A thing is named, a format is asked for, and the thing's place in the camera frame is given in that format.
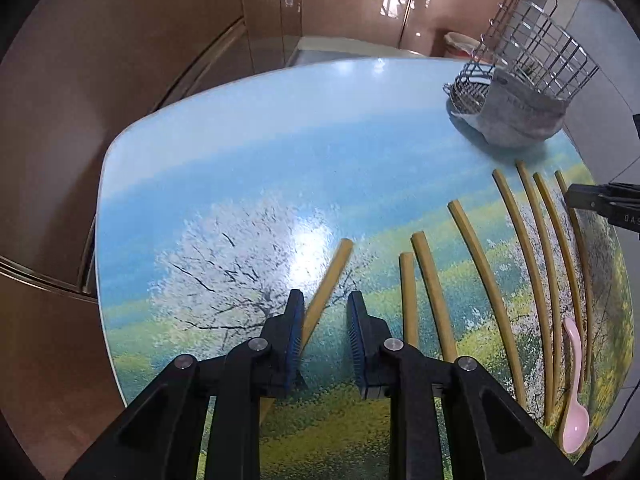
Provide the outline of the pink ceramic spoon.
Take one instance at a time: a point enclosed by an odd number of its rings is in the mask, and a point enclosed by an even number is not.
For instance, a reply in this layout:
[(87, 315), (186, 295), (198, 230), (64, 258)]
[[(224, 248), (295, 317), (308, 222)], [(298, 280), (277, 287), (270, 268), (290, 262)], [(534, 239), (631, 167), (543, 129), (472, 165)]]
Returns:
[(582, 338), (572, 318), (564, 318), (563, 328), (572, 350), (572, 377), (561, 420), (560, 447), (564, 453), (573, 454), (580, 449), (588, 436), (590, 417), (587, 409), (578, 401), (578, 387), (582, 379), (582, 364), (584, 364)]

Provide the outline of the beige trash bin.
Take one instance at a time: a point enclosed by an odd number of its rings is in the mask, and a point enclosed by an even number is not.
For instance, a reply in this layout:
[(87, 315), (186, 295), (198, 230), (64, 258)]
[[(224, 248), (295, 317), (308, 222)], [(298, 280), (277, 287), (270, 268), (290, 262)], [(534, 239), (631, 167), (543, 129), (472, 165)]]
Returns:
[(446, 32), (444, 36), (445, 58), (468, 60), (472, 58), (480, 42), (472, 37), (460, 34), (460, 32)]

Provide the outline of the grey cloth around holder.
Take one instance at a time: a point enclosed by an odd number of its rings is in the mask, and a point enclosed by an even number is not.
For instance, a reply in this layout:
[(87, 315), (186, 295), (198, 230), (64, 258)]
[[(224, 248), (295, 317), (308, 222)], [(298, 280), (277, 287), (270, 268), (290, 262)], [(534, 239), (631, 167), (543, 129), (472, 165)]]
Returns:
[(452, 114), (500, 148), (526, 148), (550, 139), (562, 127), (567, 100), (545, 96), (497, 68), (490, 83), (473, 81), (469, 89), (449, 91)]

